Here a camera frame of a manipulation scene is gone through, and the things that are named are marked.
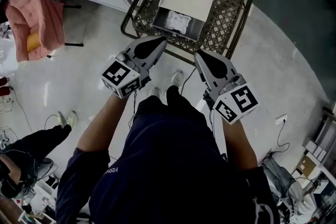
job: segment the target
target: black pants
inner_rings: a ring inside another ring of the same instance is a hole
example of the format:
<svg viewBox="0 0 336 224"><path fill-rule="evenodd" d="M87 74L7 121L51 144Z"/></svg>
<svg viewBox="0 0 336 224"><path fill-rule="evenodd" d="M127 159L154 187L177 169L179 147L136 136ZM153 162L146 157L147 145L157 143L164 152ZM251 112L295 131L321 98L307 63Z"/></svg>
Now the black pants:
<svg viewBox="0 0 336 224"><path fill-rule="evenodd" d="M136 119L141 114L165 114L170 113L191 121L206 124L204 115L198 112L188 100L180 95L177 86L170 86L167 90L167 105L163 104L156 96L149 96L139 103Z"/></svg>
<svg viewBox="0 0 336 224"><path fill-rule="evenodd" d="M57 125L52 129L40 130L8 145L2 153L10 157L18 167L20 163L17 162L20 162L19 160L23 157L18 151L30 154L36 163L41 163L55 147L68 137L70 132L70 125L65 125L64 128Z"/></svg>

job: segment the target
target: floor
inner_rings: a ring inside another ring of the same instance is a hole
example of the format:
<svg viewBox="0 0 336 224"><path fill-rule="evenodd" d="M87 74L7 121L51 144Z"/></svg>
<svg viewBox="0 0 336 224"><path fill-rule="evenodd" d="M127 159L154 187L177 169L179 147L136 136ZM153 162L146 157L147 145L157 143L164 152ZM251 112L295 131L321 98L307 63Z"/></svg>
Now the floor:
<svg viewBox="0 0 336 224"><path fill-rule="evenodd" d="M336 11L327 0L254 0L308 61L331 103L336 101Z"/></svg>
<svg viewBox="0 0 336 224"><path fill-rule="evenodd" d="M105 65L131 41L120 32L123 12L82 0L69 0L68 3L83 5L75 14L73 11L65 14L66 24L72 26L67 38L73 42L83 41L83 48L62 47L51 59L17 64L14 44L0 40L0 74L10 76L33 131L43 129L48 116L57 111L65 116L71 110L77 112L76 128L49 156L58 164L58 175L65 170L81 134L111 94L100 80ZM275 118L287 113L288 121L279 142L290 142L291 146L285 154L277 156L277 161L293 170L303 153L302 141L314 131L321 106L327 101L319 80L290 39L256 7L247 19L232 62L252 83L262 104L243 119L258 159L271 148L277 148L281 125L275 126ZM188 76L193 67L163 54L150 71L152 82L139 92L136 103L145 99L154 85L166 89L176 70L182 70ZM196 106L204 90L205 86L194 72L183 95ZM0 115L0 126L11 127L20 138L28 135L30 130L15 96L12 95L12 99L12 111ZM118 158L122 152L129 130L128 121L133 114L133 100L131 96L113 137L112 158ZM208 108L202 112L208 118ZM54 125L56 118L51 117L46 128ZM217 114L215 136L224 152L223 130Z"/></svg>

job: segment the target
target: white shoe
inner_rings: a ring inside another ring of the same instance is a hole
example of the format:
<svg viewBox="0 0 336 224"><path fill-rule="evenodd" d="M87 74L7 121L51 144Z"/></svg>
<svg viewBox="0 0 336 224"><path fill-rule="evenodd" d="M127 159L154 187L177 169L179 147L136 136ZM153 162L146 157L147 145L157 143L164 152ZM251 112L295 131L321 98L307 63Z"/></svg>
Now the white shoe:
<svg viewBox="0 0 336 224"><path fill-rule="evenodd" d="M67 120L67 125L71 126L71 129L73 130L76 126L77 123L77 114L75 113L75 111L71 111L69 118Z"/></svg>
<svg viewBox="0 0 336 224"><path fill-rule="evenodd" d="M63 114L61 112L57 111L56 116L57 116L58 125L61 125L61 127L63 128L66 125Z"/></svg>
<svg viewBox="0 0 336 224"><path fill-rule="evenodd" d="M161 90L160 90L160 88L158 88L158 87L154 87L154 88L152 88L151 89L151 91L149 92L149 95L148 95L148 97L149 96L156 96L157 98L159 98L160 99L160 95L161 95Z"/></svg>
<svg viewBox="0 0 336 224"><path fill-rule="evenodd" d="M171 82L170 86L177 86L178 90L180 91L182 89L183 83L184 83L183 72L182 71L178 71L172 77L172 82Z"/></svg>

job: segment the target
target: power outlet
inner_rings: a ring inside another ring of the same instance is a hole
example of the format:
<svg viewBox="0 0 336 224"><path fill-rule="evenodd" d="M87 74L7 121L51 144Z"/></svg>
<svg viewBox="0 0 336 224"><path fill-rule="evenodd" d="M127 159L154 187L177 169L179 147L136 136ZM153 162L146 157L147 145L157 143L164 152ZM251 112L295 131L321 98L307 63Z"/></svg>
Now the power outlet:
<svg viewBox="0 0 336 224"><path fill-rule="evenodd" d="M276 119L275 119L275 124L276 124L276 125L279 125L279 124L281 124L281 123L284 122L283 120L287 121L287 114L284 114L284 115L282 115L282 116L276 118Z"/></svg>

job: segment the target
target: foot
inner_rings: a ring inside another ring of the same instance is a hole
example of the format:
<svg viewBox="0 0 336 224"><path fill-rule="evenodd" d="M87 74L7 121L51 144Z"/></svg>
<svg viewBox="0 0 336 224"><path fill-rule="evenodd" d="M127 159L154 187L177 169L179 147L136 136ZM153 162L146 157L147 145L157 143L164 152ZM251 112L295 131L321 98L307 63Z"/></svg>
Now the foot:
<svg viewBox="0 0 336 224"><path fill-rule="evenodd" d="M63 114L61 112L57 111L56 116L57 116L58 125L61 125L62 128L63 128L66 125Z"/></svg>
<svg viewBox="0 0 336 224"><path fill-rule="evenodd" d="M183 72L178 71L172 77L172 82L171 82L170 86L177 86L178 90L181 91L183 83L184 83Z"/></svg>
<svg viewBox="0 0 336 224"><path fill-rule="evenodd" d="M73 130L76 126L76 122L77 122L77 114L75 113L75 111L71 111L69 118L67 120L67 125L70 125L71 129Z"/></svg>
<svg viewBox="0 0 336 224"><path fill-rule="evenodd" d="M161 95L161 90L160 90L160 88L158 88L158 87L154 87L154 88L152 88L152 90L149 92L149 95L148 95L148 97L149 96L156 96L157 98L159 98L160 99L160 95Z"/></svg>

